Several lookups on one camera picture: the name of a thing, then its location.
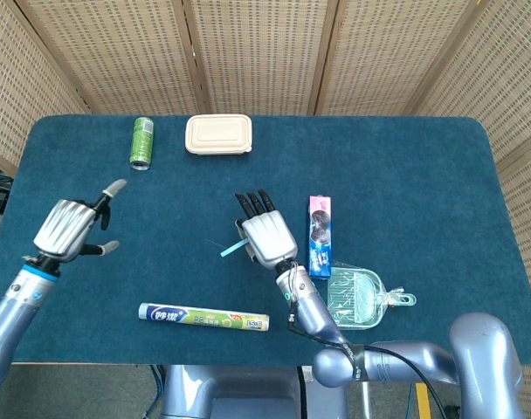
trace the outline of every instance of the container lid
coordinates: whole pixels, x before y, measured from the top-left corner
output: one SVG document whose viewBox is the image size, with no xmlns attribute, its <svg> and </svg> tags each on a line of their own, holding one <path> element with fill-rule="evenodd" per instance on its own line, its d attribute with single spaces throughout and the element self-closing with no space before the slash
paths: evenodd
<svg viewBox="0 0 531 419">
<path fill-rule="evenodd" d="M 241 114 L 192 116 L 186 149 L 196 155 L 241 155 L 252 150 L 252 121 Z"/>
</svg>

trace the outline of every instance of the black cable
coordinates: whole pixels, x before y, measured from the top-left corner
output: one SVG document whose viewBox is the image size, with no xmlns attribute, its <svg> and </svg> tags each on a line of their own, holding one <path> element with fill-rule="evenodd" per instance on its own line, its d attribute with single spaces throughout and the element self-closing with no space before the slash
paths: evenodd
<svg viewBox="0 0 531 419">
<path fill-rule="evenodd" d="M 162 385 L 164 386 L 165 381 L 167 380 L 167 368 L 164 365 L 157 365 L 157 370 L 159 371 L 159 374 L 161 375 L 161 381 Z"/>
<path fill-rule="evenodd" d="M 148 409 L 145 411 L 145 414 L 143 415 L 142 419 L 149 419 L 149 417 L 153 413 L 153 410 L 155 410 L 157 402 L 159 402 L 159 399 L 161 398 L 162 392 L 164 390 L 164 383 L 162 381 L 162 376 L 160 375 L 160 371 L 157 372 L 158 367 L 155 368 L 155 366 L 153 365 L 149 365 L 149 367 L 151 368 L 151 373 L 153 373 L 153 378 L 155 379 L 155 385 L 157 387 L 157 394 L 155 395 L 155 398 L 149 405 Z"/>
<path fill-rule="evenodd" d="M 290 305 L 290 307 L 289 307 L 289 312 L 293 313 L 293 314 L 296 314 L 296 306 L 297 306 L 296 303 L 292 303 Z M 305 332 L 303 330 L 300 330 L 297 326 L 294 325 L 294 321 L 289 320 L 288 329 L 291 332 L 293 332 L 293 333 L 296 333 L 296 334 L 298 334 L 300 336 L 304 336 L 305 338 L 309 338 L 311 340 L 315 340 L 316 342 L 319 342 L 319 343 L 321 343 L 323 345 L 328 345 L 330 347 L 337 347 L 337 348 L 341 349 L 342 352 L 345 353 L 349 357 L 348 351 L 343 349 L 343 345 L 341 343 L 334 343 L 334 342 L 331 342 L 329 340 L 318 338 L 316 336 L 313 336 L 312 334 L 309 334 L 309 333 L 307 333 L 307 332 Z M 372 347 L 370 345 L 364 345 L 364 350 L 370 351 L 370 352 L 378 352 L 378 353 L 381 353 L 381 354 L 391 355 L 391 356 L 394 356 L 394 357 L 398 358 L 400 361 L 405 362 L 413 371 L 415 371 L 415 373 L 424 382 L 424 384 L 426 384 L 426 387 L 431 392 L 432 398 L 434 399 L 435 403 L 437 404 L 438 410 L 440 411 L 440 415 L 444 419 L 447 418 L 446 413 L 444 411 L 444 405 L 440 401 L 440 397 L 438 397 L 438 394 L 437 394 L 436 390 L 431 385 L 429 380 L 424 376 L 424 374 L 421 372 L 421 370 L 413 362 L 411 362 L 410 360 L 408 360 L 404 356 L 398 354 L 397 352 L 390 351 L 389 349 L 385 349 L 383 347 Z M 351 361 L 351 364 L 354 364 L 355 361 L 353 359 L 349 358 L 349 360 Z"/>
<path fill-rule="evenodd" d="M 299 376 L 300 387 L 300 419 L 308 418 L 308 403 L 307 403 L 307 383 L 304 380 L 304 373 L 302 367 L 297 367 L 297 375 Z"/>
<path fill-rule="evenodd" d="M 391 356 L 393 356 L 395 358 L 398 358 L 400 361 L 405 362 L 407 365 L 409 365 L 410 368 L 417 373 L 417 375 L 420 377 L 420 379 L 423 380 L 424 384 L 426 384 L 426 387 L 431 392 L 432 398 L 436 402 L 436 404 L 438 406 L 438 410 L 440 411 L 440 415 L 444 419 L 447 418 L 446 413 L 444 412 L 444 405 L 440 401 L 440 397 L 438 397 L 436 390 L 434 389 L 432 384 L 429 382 L 429 380 L 424 376 L 424 374 L 421 372 L 421 370 L 413 362 L 411 362 L 410 360 L 408 360 L 404 356 L 398 354 L 397 352 L 390 351 L 389 349 L 386 349 L 384 347 L 372 347 L 370 345 L 364 345 L 364 350 L 365 351 L 370 351 L 370 352 L 378 352 L 380 354 L 391 355 Z"/>
</svg>

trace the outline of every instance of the green can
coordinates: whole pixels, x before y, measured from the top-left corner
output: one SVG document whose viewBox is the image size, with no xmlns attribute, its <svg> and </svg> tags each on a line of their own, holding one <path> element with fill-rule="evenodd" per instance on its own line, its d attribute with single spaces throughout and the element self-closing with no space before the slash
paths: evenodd
<svg viewBox="0 0 531 419">
<path fill-rule="evenodd" d="M 151 166 L 153 153 L 153 121 L 141 117 L 134 122 L 134 138 L 132 139 L 132 152 L 129 164 L 136 170 L 147 170 Z"/>
</svg>

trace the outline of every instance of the blue tablecloth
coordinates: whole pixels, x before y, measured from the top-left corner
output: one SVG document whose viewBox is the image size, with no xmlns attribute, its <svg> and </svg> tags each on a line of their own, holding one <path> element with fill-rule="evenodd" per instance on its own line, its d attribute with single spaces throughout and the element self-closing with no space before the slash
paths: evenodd
<svg viewBox="0 0 531 419">
<path fill-rule="evenodd" d="M 307 201 L 332 197 L 335 260 L 376 271 L 417 295 L 354 342 L 430 340 L 448 348 L 460 314 L 483 311 L 510 328 L 531 362 L 531 292 L 486 133 L 475 120 L 425 117 L 253 117 L 249 154 L 184 148 L 188 117 L 158 116 L 153 163 L 129 167 L 134 116 L 67 115 L 32 129 L 0 229 L 0 298 L 35 254 L 32 239 L 62 197 L 91 200 L 115 179 L 104 258 L 62 265 L 61 280 L 24 336 L 16 361 L 310 364 L 319 344 L 286 330 L 275 275 L 238 241 L 236 191 L 266 189 L 305 262 Z M 316 281 L 326 296 L 326 283 Z M 139 320 L 141 302 L 271 316 L 255 333 Z"/>
</svg>

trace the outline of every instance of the clear plastic bag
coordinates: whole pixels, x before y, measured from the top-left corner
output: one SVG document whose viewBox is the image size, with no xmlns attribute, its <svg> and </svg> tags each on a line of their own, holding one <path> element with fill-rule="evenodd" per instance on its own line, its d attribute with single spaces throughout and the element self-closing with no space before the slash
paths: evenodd
<svg viewBox="0 0 531 419">
<path fill-rule="evenodd" d="M 373 271 L 349 265 L 332 268 L 328 281 L 328 310 L 339 327 L 369 329 L 380 323 L 388 306 L 414 306 L 416 303 L 417 298 L 404 293 L 402 287 L 387 292 Z"/>
</svg>

